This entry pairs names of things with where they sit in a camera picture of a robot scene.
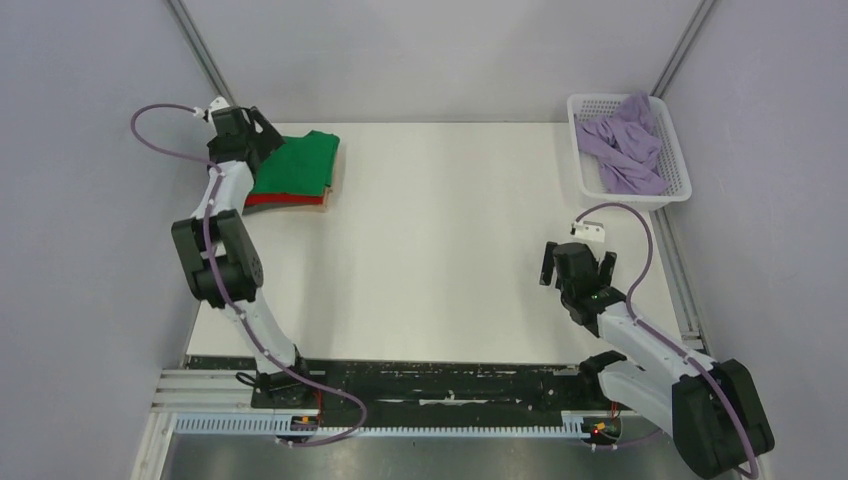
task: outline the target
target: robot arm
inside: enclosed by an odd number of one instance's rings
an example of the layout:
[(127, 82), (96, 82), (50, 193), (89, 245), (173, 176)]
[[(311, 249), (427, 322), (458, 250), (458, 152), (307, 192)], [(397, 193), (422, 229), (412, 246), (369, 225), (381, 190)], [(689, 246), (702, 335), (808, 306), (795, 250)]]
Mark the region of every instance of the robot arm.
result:
[(550, 285), (555, 271), (572, 320), (627, 355), (609, 351), (580, 364), (591, 393), (650, 420), (674, 439), (695, 473), (711, 478), (747, 457), (728, 412), (693, 366), (697, 362), (730, 400), (754, 454), (772, 450), (774, 437), (748, 370), (735, 360), (719, 363), (679, 340), (660, 340), (654, 335), (660, 329), (636, 309), (639, 320), (631, 317), (625, 295), (610, 285), (615, 261), (607, 252), (599, 264), (585, 243), (549, 242), (545, 250), (540, 283)]
[[(241, 213), (259, 166), (283, 144), (283, 138), (255, 107), (249, 110), (231, 107), (220, 97), (204, 112), (204, 119), (216, 131), (208, 147), (210, 158), (220, 170), (209, 169), (209, 184), (203, 200), (191, 218), (173, 224), (171, 235), (195, 298), (221, 309), (233, 322), (256, 358), (260, 374), (277, 374), (280, 369), (268, 360), (265, 352), (257, 349), (250, 338), (251, 333), (286, 366), (295, 365), (299, 356), (292, 341), (280, 330), (262, 294), (262, 263), (242, 223)], [(215, 191), (219, 177), (223, 178)], [(243, 311), (244, 318), (239, 318), (221, 298), (209, 266), (201, 228), (210, 201), (213, 205), (209, 219), (212, 241), (216, 246), (222, 245), (224, 250), (214, 255), (227, 292)]]

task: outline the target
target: white table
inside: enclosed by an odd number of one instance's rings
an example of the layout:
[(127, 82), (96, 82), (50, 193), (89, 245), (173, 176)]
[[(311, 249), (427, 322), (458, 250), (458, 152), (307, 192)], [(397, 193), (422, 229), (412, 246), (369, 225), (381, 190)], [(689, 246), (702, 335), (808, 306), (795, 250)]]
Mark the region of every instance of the white table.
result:
[[(565, 124), (280, 124), (342, 139), (329, 211), (271, 211), (244, 222), (265, 296), (311, 358), (579, 363), (610, 346), (575, 325), (539, 285), (545, 242), (569, 240), (577, 203)], [(645, 262), (642, 227), (604, 223), (625, 291)], [(680, 331), (659, 260), (635, 301)], [(249, 356), (235, 328), (202, 305), (190, 355)]]

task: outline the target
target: purple cable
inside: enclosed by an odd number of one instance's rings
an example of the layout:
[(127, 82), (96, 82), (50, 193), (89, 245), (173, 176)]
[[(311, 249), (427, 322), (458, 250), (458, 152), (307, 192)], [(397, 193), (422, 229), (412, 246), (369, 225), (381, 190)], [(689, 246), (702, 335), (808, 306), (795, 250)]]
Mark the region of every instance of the purple cable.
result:
[[(651, 229), (648, 227), (648, 222), (645, 220), (645, 217), (643, 217), (642, 214), (637, 212), (636, 209), (634, 209), (633, 207), (631, 207), (629, 205), (625, 205), (623, 203), (618, 203), (618, 202), (607, 202), (607, 203), (602, 203), (600, 205), (596, 205), (596, 206), (586, 210), (585, 212), (581, 213), (580, 215), (577, 216), (576, 221), (579, 222), (580, 220), (583, 220), (583, 218), (585, 218), (590, 213), (593, 213), (597, 210), (600, 210), (602, 208), (608, 208), (608, 207), (622, 208), (622, 209), (627, 210), (628, 212), (632, 213), (633, 215), (635, 215), (636, 218), (639, 219), (639, 222), (642, 224), (642, 227), (645, 229), (645, 235), (648, 237), (648, 259), (645, 262), (645, 268), (642, 269), (642, 273), (639, 274), (639, 276), (636, 278), (636, 281), (633, 282), (633, 285), (631, 285), (630, 288), (627, 290), (627, 297), (626, 297), (625, 302), (624, 302), (626, 307), (627, 307), (627, 313), (630, 314), (630, 318), (633, 319), (633, 321), (634, 321), (634, 323), (636, 323), (636, 325), (638, 325), (643, 330), (645, 330), (646, 332), (651, 334), (651, 336), (653, 336), (654, 338), (656, 338), (657, 340), (662, 342), (663, 345), (667, 346), (669, 349), (671, 349), (671, 351), (673, 351), (674, 353), (679, 355), (681, 358), (683, 358), (684, 363), (691, 364), (692, 367), (695, 370), (697, 370), (698, 373), (700, 373), (702, 377), (704, 377), (704, 379), (710, 385), (710, 388), (712, 388), (713, 392), (715, 392), (716, 396), (721, 401), (721, 405), (727, 411), (727, 415), (730, 417), (730, 421), (733, 423), (733, 428), (736, 429), (736, 433), (739, 435), (739, 439), (742, 442), (742, 449), (745, 450), (745, 456), (748, 459), (748, 466), (751, 468), (750, 472), (747, 471), (747, 470), (743, 470), (741, 467), (734, 467), (734, 470), (736, 470), (737, 472), (739, 472), (742, 476), (744, 476), (746, 478), (750, 478), (750, 479), (759, 478), (760, 469), (759, 469), (759, 465), (757, 464), (756, 456), (754, 455), (754, 447), (751, 446), (751, 440), (748, 438), (748, 435), (745, 433), (745, 427), (742, 426), (742, 420), (739, 419), (739, 414), (736, 413), (736, 410), (733, 408), (733, 405), (730, 404), (730, 399), (727, 398), (727, 395), (724, 394), (724, 391), (722, 391), (721, 387), (718, 385), (718, 383), (715, 381), (715, 379), (712, 377), (712, 375), (709, 374), (709, 371), (707, 371), (707, 369), (703, 365), (701, 365), (700, 362), (698, 362), (694, 358), (690, 358), (685, 350), (680, 348), (676, 343), (674, 343), (668, 337), (663, 335), (659, 330), (652, 327), (651, 325), (649, 325), (648, 323), (643, 321), (641, 318), (637, 318), (637, 316), (636, 316), (636, 312), (633, 309), (633, 292), (636, 291), (636, 287), (638, 287), (639, 284), (642, 283), (642, 280), (645, 279), (645, 276), (648, 275), (648, 269), (651, 268), (651, 262), (654, 259), (654, 238), (653, 238), (653, 235), (651, 235)], [(628, 443), (631, 444), (631, 445), (636, 444), (636, 443), (641, 443), (641, 440), (648, 439), (649, 437), (651, 437), (653, 435), (654, 434), (651, 434), (651, 435), (648, 435), (647, 437), (644, 437), (642, 439), (634, 440), (634, 441), (628, 442)]]
[(182, 158), (182, 159), (185, 159), (185, 160), (191, 160), (193, 162), (200, 162), (204, 165), (207, 165), (208, 167), (214, 168), (215, 170), (217, 170), (219, 172), (221, 171), (221, 169), (218, 168), (218, 166), (215, 165), (215, 163), (212, 162), (211, 160), (209, 160), (208, 158), (197, 157), (197, 156), (194, 156), (194, 155), (188, 155), (186, 153), (180, 153), (180, 152), (175, 152), (173, 150), (168, 150), (167, 148), (157, 147), (156, 145), (153, 145), (152, 143), (148, 142), (147, 139), (142, 137), (141, 134), (138, 133), (138, 129), (136, 128), (135, 123), (136, 123), (136, 121), (138, 121), (138, 117), (140, 117), (142, 113), (144, 113), (148, 110), (153, 110), (154, 108), (173, 108), (173, 109), (177, 109), (177, 110), (185, 110), (186, 112), (194, 113), (193, 108), (187, 107), (185, 105), (179, 105), (179, 104), (176, 104), (176, 103), (154, 103), (153, 105), (148, 105), (146, 107), (139, 108), (135, 113), (133, 113), (132, 118), (130, 118), (130, 130), (133, 132), (133, 135), (135, 135), (136, 140), (141, 142), (145, 147), (147, 147), (147, 148), (149, 148), (149, 149), (151, 149), (155, 152), (159, 152), (163, 155), (170, 155), (172, 157)]
[(178, 110), (185, 110), (187, 112), (194, 112), (194, 109), (191, 108), (191, 107), (187, 107), (185, 105), (178, 105), (178, 104), (173, 104), (173, 103), (157, 103), (157, 104), (153, 104), (153, 105), (148, 105), (146, 107), (140, 108), (138, 111), (136, 111), (133, 114), (132, 119), (130, 119), (130, 130), (132, 130), (133, 135), (135, 135), (135, 138), (137, 138), (138, 141), (140, 141), (142, 144), (144, 144), (145, 146), (149, 147), (152, 150), (155, 150), (155, 151), (162, 153), (162, 154), (165, 154), (165, 155), (170, 155), (172, 157), (183, 158), (183, 159), (186, 159), (186, 160), (193, 160), (193, 161), (196, 161), (196, 162), (204, 163), (206, 165), (209, 165), (211, 168), (214, 168), (219, 173), (219, 175), (217, 175), (216, 178), (215, 178), (215, 183), (212, 184), (212, 190), (209, 192), (209, 202), (207, 202), (206, 209), (203, 212), (203, 222), (202, 222), (203, 243), (204, 243), (204, 246), (206, 248), (206, 256), (209, 259), (209, 266), (212, 269), (212, 276), (215, 278), (215, 284), (218, 286), (218, 292), (221, 294), (221, 298), (224, 299), (224, 302), (230, 308), (232, 308), (236, 312), (236, 315), (238, 315), (238, 317), (241, 319), (241, 324), (244, 327), (245, 331), (247, 332), (247, 336), (250, 337), (250, 341), (253, 343), (253, 345), (256, 347), (257, 350), (259, 350), (260, 352), (263, 352), (263, 355), (265, 356), (265, 358), (268, 359), (268, 361), (273, 363), (277, 368), (284, 371), (290, 377), (292, 377), (295, 380), (297, 380), (297, 381), (299, 381), (299, 382), (301, 382), (305, 385), (308, 385), (312, 388), (316, 388), (318, 390), (322, 390), (324, 392), (327, 392), (327, 393), (330, 393), (330, 394), (333, 394), (333, 395), (338, 395), (342, 398), (346, 398), (346, 399), (350, 400), (351, 402), (355, 403), (359, 407), (359, 409), (362, 411), (362, 415), (360, 415), (359, 421), (354, 426), (350, 427), (349, 429), (345, 430), (344, 432), (341, 432), (337, 435), (333, 435), (331, 437), (327, 437), (325, 439), (317, 440), (317, 441), (314, 441), (314, 442), (308, 442), (308, 443), (292, 443), (292, 442), (289, 442), (289, 446), (295, 447), (295, 448), (320, 447), (322, 445), (329, 445), (331, 443), (338, 442), (339, 440), (342, 440), (345, 437), (350, 436), (353, 432), (355, 432), (356, 430), (361, 428), (365, 424), (365, 421), (368, 419), (368, 408), (365, 406), (365, 404), (362, 402), (362, 400), (355, 397), (354, 395), (351, 395), (350, 393), (344, 392), (342, 390), (333, 389), (333, 388), (331, 388), (327, 385), (322, 385), (318, 382), (315, 382), (315, 381), (310, 380), (308, 378), (305, 378), (301, 375), (298, 375), (292, 369), (290, 369), (286, 365), (284, 365), (283, 362), (279, 361), (276, 357), (274, 357), (262, 345), (260, 340), (256, 337), (256, 334), (253, 332), (253, 329), (251, 329), (250, 325), (247, 323), (244, 310), (242, 310), (238, 305), (236, 305), (235, 302), (233, 302), (232, 298), (230, 298), (230, 294), (229, 294), (229, 292), (227, 292), (227, 288), (224, 285), (224, 279), (221, 277), (221, 271), (218, 269), (218, 261), (215, 258), (215, 245), (212, 243), (212, 236), (210, 234), (210, 229), (209, 229), (209, 220), (211, 218), (212, 210), (214, 208), (214, 200), (215, 200), (216, 196), (218, 195), (218, 190), (221, 187), (221, 179), (224, 178), (222, 175), (220, 175), (221, 169), (220, 169), (220, 167), (215, 165), (215, 163), (213, 163), (212, 161), (210, 161), (208, 159), (205, 159), (205, 158), (202, 158), (202, 157), (196, 157), (196, 156), (193, 156), (193, 155), (187, 155), (187, 154), (184, 154), (184, 153), (175, 152), (175, 151), (172, 151), (172, 150), (167, 150), (165, 148), (157, 147), (156, 145), (154, 145), (154, 144), (148, 142), (146, 139), (144, 139), (144, 137), (142, 137), (138, 133), (138, 130), (136, 130), (136, 120), (138, 120), (138, 117), (142, 113), (144, 113), (148, 110), (152, 110), (154, 108), (175, 108), (175, 109), (178, 109)]

